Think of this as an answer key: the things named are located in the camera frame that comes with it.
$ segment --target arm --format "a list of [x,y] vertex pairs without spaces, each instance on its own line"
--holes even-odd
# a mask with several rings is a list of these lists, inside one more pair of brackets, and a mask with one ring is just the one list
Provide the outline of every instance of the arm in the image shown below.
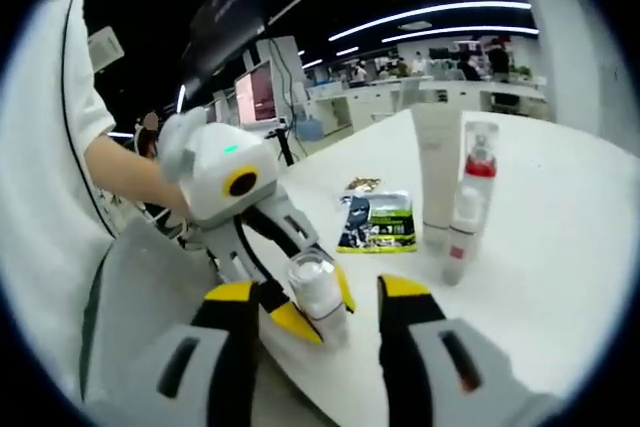
[[95,138],[85,150],[93,183],[108,192],[135,202],[148,202],[190,217],[178,184],[162,177],[160,164],[128,151],[106,135]]

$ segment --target yellow robot eye ring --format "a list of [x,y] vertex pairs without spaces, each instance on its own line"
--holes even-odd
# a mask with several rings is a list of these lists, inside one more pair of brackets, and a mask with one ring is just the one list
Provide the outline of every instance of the yellow robot eye ring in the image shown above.
[[257,181],[258,169],[254,165],[244,165],[224,181],[224,193],[230,197],[242,197],[253,189]]

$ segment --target black cable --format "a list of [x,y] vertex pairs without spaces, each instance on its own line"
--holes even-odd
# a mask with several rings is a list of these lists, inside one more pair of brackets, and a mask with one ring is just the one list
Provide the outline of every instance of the black cable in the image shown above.
[[104,228],[107,229],[107,232],[109,233],[109,235],[111,237],[113,237],[114,239],[116,238],[115,234],[113,233],[113,231],[111,230],[111,227],[109,227],[109,224],[107,223],[107,221],[104,219],[104,217],[102,216],[102,212],[100,211],[100,207],[98,206],[98,203],[96,202],[95,197],[93,196],[93,191],[91,190],[91,187],[89,186],[89,181],[87,180],[86,176],[84,175],[84,170],[82,169],[82,164],[80,163],[80,158],[78,157],[78,153],[76,152],[74,143],[73,143],[73,138],[71,137],[71,129],[69,128],[69,118],[67,115],[67,92],[65,89],[65,82],[64,82],[64,78],[65,78],[65,54],[67,52],[67,34],[68,34],[68,30],[69,30],[69,19],[71,17],[71,9],[73,7],[73,1],[71,0],[69,2],[69,8],[67,10],[67,17],[65,19],[64,22],[64,31],[62,34],[62,61],[60,64],[60,95],[62,96],[62,117],[64,119],[64,128],[65,131],[67,133],[67,139],[69,140],[69,146],[71,147],[71,153],[73,154],[73,158],[76,161],[76,165],[78,166],[78,170],[80,171],[80,177],[82,178],[82,182],[84,183],[84,186],[87,189],[87,194],[89,195],[89,199],[91,199],[91,203],[93,204],[93,207],[96,209],[96,213],[98,214],[98,217],[100,218],[100,221],[102,222],[102,225],[104,225]]
[[[280,57],[280,62],[282,63],[282,66],[285,68],[285,70],[287,71],[287,74],[289,74],[289,109],[291,110],[291,125],[289,126],[289,132],[287,132],[287,139],[289,138],[289,134],[293,130],[293,137],[296,139],[296,142],[298,142],[298,145],[300,146],[300,149],[304,153],[305,157],[308,157],[309,154],[307,153],[306,149],[302,145],[302,142],[300,142],[300,138],[298,137],[298,133],[296,132],[296,125],[298,120],[297,120],[297,115],[293,106],[293,75],[291,74],[289,67],[287,67],[287,64],[284,61],[284,57],[282,56],[282,51],[280,50],[280,46],[278,45],[278,43],[275,42],[273,39],[269,39],[269,42],[270,42],[269,45],[271,44],[275,45],[276,51],[278,52],[278,57]],[[284,97],[284,76],[282,75],[282,70],[280,70],[280,67],[278,67],[277,62],[275,62],[275,65],[276,65],[276,69],[278,70],[278,73],[280,74],[280,78],[282,80],[282,90],[283,90],[283,97]]]

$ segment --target blue container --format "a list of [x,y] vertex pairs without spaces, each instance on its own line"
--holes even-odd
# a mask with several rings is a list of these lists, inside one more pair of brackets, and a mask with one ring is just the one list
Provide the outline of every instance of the blue container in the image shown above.
[[314,118],[299,120],[296,122],[296,134],[300,140],[306,142],[316,142],[324,139],[322,122]]

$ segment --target white bottle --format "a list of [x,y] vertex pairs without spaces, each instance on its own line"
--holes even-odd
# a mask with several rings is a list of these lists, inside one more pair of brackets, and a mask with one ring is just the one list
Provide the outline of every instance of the white bottle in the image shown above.
[[464,275],[475,251],[482,218],[482,195],[476,189],[460,185],[456,194],[449,242],[442,266],[442,280],[456,285]]
[[307,260],[289,271],[298,306],[322,336],[324,344],[346,341],[347,319],[335,267],[325,260]]
[[461,112],[452,105],[418,104],[411,109],[422,172],[424,240],[446,240],[460,169]]
[[473,143],[465,162],[461,184],[478,190],[482,196],[482,213],[477,233],[478,237],[482,237],[498,173],[495,155],[498,126],[491,122],[470,122],[466,128],[467,138],[471,138]]

